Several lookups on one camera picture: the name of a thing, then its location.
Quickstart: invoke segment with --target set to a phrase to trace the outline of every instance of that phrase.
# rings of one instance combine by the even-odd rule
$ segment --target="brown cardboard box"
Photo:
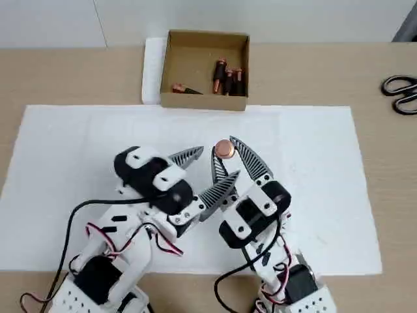
[[[244,70],[245,97],[212,93],[216,61],[226,58],[230,68]],[[168,34],[161,103],[165,108],[194,108],[244,111],[249,91],[249,36],[238,33],[171,30]],[[173,93],[172,85],[182,83],[203,93]]]

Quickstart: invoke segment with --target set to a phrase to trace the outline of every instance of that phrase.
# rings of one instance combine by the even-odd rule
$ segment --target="red and white wire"
[[[113,242],[113,240],[111,240],[111,238],[109,237],[108,234],[106,234],[104,231],[102,231],[102,229],[100,227],[98,227],[96,224],[93,224],[91,222],[88,222],[87,225],[85,225],[85,232],[87,233],[87,235],[90,237],[90,228],[94,229],[95,231],[97,231],[104,239],[104,241],[107,243],[107,246],[109,247],[109,249],[111,250],[111,252],[116,252],[116,245]]]
[[[274,304],[277,304],[277,305],[285,304],[285,299],[282,300],[282,301],[277,301],[277,300],[273,299],[273,297],[275,297],[277,294],[279,294],[280,292],[285,290],[285,288],[287,287],[288,280],[289,280],[289,268],[290,268],[290,266],[293,262],[293,257],[291,256],[291,251],[289,250],[287,242],[285,241],[285,239],[282,236],[280,236],[280,237],[281,237],[282,241],[284,242],[283,247],[284,247],[285,253],[287,254],[288,265],[286,263],[281,262],[281,263],[274,266],[274,270],[279,271],[279,272],[284,272],[284,275],[285,275],[284,280],[281,283],[281,286],[278,288],[278,290],[275,291],[274,293],[269,293],[265,290],[265,286],[266,286],[265,283],[262,284],[262,286],[261,286],[261,291],[262,291],[262,294],[265,296],[265,298],[268,301],[270,301]]]
[[[263,304],[262,300],[260,300],[260,299],[255,300],[255,310],[258,313],[268,313],[265,309],[265,305]]]
[[[48,303],[50,302],[58,293],[59,288],[57,289],[57,291],[49,298],[47,299],[43,299],[41,297],[39,297],[37,294],[33,293],[33,292],[25,292],[20,296],[20,308],[22,309],[22,311],[24,311],[25,313],[29,313],[29,311],[26,309],[25,307],[25,297],[30,297],[33,300],[35,300],[37,303]]]
[[[152,229],[154,230],[155,233],[155,240],[156,240],[156,246],[158,247],[158,249],[160,249],[163,252],[167,252],[170,254],[175,254],[177,256],[182,256],[184,254],[184,252],[178,248],[177,246],[175,246],[161,231],[158,227],[156,227],[156,225],[152,224],[152,223],[143,223],[141,224],[133,233],[133,235],[131,236],[131,238],[129,238],[129,240],[127,240],[127,242],[124,244],[124,246],[120,249],[117,250],[115,244],[113,243],[113,241],[103,232],[100,230],[100,228],[98,228],[97,226],[95,226],[95,229],[98,230],[98,232],[100,234],[103,235],[103,237],[106,240],[106,243],[108,244],[109,248],[110,248],[110,253],[107,254],[107,256],[111,256],[111,257],[117,257],[121,254],[123,254],[127,248],[130,246],[130,244],[132,243],[133,238],[135,237],[135,235],[140,231],[140,229],[144,226],[150,226],[152,227]],[[158,240],[158,234],[162,237],[162,239],[166,242],[166,244],[171,248],[171,249],[167,249],[162,247],[159,244],[159,240]]]

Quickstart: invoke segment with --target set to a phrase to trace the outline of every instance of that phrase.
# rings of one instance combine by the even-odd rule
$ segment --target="white robotic arm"
[[[254,312],[335,313],[336,306],[326,287],[312,273],[298,251],[291,229],[291,195],[276,180],[264,161],[238,138],[230,137],[230,149],[237,151],[253,185],[241,196],[232,190],[221,206],[224,221],[220,235],[231,248],[242,249],[252,270],[262,279]],[[226,160],[212,150],[212,178],[227,177]],[[214,291],[220,304],[228,307]]]
[[[70,263],[73,275],[53,298],[51,313],[150,312],[148,297],[136,284],[151,262],[152,237],[161,236],[171,245],[168,252],[181,254],[171,242],[197,224],[202,212],[219,207],[238,177],[232,173],[194,194],[184,180],[185,168],[202,151],[196,147],[166,158],[152,148],[132,147],[116,156],[118,192],[128,199],[155,200],[112,205],[87,224],[89,242]]]

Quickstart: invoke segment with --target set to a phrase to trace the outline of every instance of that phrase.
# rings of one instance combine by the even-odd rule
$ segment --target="white wall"
[[[0,48],[104,46],[92,0],[0,0]]]
[[[388,42],[414,3],[0,0],[0,48],[142,44],[146,37],[164,35],[170,28],[247,32],[252,42]]]

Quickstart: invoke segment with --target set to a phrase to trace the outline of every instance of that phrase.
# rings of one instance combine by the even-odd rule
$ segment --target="round copper battery end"
[[[219,158],[232,158],[235,154],[235,147],[230,142],[230,140],[223,139],[216,143],[214,152],[216,153],[216,156]]]

